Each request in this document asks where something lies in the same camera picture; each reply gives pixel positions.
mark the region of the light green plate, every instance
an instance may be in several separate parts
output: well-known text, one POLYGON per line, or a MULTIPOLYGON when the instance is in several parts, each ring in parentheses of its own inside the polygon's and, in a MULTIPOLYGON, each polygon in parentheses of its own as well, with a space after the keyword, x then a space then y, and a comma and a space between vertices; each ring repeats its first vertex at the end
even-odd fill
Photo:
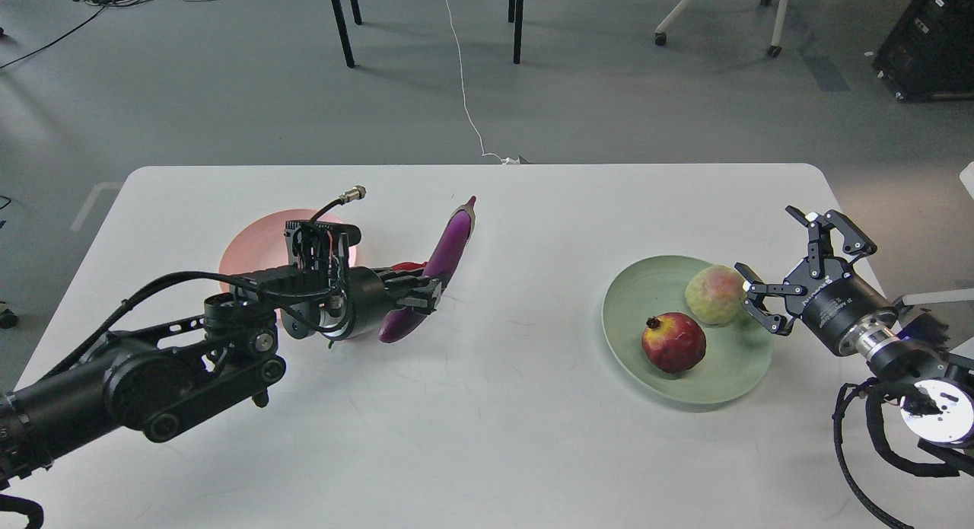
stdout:
POLYGON ((643 259, 616 276, 602 303, 602 328, 619 363, 655 393, 696 405, 747 394, 772 363, 772 334, 744 311, 725 327, 701 326, 706 355, 683 373, 665 373, 646 358, 642 335, 647 318, 671 311, 692 315, 684 290, 707 266, 709 262, 679 255, 643 259))

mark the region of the white chair leg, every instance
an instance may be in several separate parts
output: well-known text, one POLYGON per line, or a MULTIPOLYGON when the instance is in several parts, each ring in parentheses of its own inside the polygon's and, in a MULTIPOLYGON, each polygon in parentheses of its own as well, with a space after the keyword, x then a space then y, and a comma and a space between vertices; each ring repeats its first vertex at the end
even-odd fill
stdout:
POLYGON ((785 12, 787 10, 788 0, 778 0, 778 14, 775 16, 775 32, 772 34, 772 48, 781 47, 781 31, 785 26, 785 12))
POLYGON ((693 2, 693 0, 681 0, 680 3, 673 8, 673 11, 669 12, 667 18, 665 18, 664 21, 657 26, 657 34, 667 32, 667 27, 669 27, 673 21, 676 21, 676 18, 683 13, 684 8, 686 8, 690 2, 693 2))

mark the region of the plate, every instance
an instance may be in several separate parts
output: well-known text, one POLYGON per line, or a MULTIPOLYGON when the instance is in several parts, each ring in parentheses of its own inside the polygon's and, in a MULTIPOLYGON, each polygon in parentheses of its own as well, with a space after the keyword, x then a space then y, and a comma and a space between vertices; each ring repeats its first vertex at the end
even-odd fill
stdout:
POLYGON ((700 325, 706 355, 683 373, 665 373, 648 360, 642 346, 647 318, 669 311, 692 315, 684 300, 686 284, 710 265, 680 255, 643 259, 616 276, 602 303, 606 341, 626 371, 662 397, 695 405, 747 394, 772 363, 772 334, 744 311, 724 327, 700 325))
MULTIPOLYGON (((250 223, 227 244, 220 258, 219 272, 222 275, 239 275, 288 264, 285 223, 310 219, 316 212, 314 209, 285 209, 250 223)), ((319 220, 341 223, 330 213, 319 220)), ((354 265, 355 245, 352 245, 349 248, 349 266, 354 265)), ((229 290, 229 286, 223 282, 220 282, 220 288, 224 293, 229 290)))

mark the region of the grey floor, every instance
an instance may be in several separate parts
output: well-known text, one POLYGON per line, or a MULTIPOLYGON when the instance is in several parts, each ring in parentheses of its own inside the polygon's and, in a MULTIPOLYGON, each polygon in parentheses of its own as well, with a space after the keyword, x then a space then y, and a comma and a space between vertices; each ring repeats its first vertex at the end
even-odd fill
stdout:
MULTIPOLYGON (((697 0, 665 47, 654 27, 678 0, 526 0, 521 65, 511 64, 507 0, 449 5, 486 151, 540 164, 808 162, 880 245, 871 262, 893 298, 974 286, 974 200, 959 180, 974 159, 974 102, 898 103, 867 56, 909 1, 792 0, 772 60, 775 9, 758 0, 697 0)), ((107 9, 0 71, 0 195, 14 200, 0 210, 0 298, 21 316, 0 331, 2 389, 17 383, 136 168, 498 163, 481 157, 466 119, 446 1, 361 8, 355 70, 328 0, 159 0, 107 9)), ((70 0, 0 0, 0 63, 93 13, 70 0)), ((800 230, 768 233, 804 241, 800 230)), ((957 338, 974 334, 970 304, 941 314, 957 338)))

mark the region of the purple eggplant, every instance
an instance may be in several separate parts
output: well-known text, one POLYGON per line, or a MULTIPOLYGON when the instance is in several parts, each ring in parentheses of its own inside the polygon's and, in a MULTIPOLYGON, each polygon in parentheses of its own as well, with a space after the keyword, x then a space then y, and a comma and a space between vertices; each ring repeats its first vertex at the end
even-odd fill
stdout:
MULTIPOLYGON (((457 271, 466 241, 473 234, 473 203, 476 200, 476 196, 471 196, 469 202, 453 212, 450 221, 446 224, 446 230, 439 237, 439 242, 423 269, 424 276, 438 277, 442 280, 443 289, 446 289, 453 277, 453 272, 457 271)), ((416 313, 413 308, 391 311, 379 328, 379 340, 383 343, 399 341, 423 323, 423 320, 425 314, 416 313)))

